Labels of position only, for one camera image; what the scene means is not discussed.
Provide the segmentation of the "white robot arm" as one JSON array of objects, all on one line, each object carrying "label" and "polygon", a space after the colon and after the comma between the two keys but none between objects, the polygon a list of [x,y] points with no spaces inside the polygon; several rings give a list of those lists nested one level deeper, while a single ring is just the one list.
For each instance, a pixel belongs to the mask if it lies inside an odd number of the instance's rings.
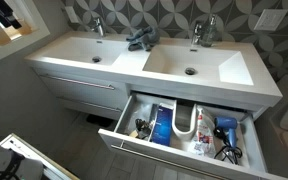
[{"label": "white robot arm", "polygon": [[41,180],[42,176],[41,161],[0,146],[0,180]]}]

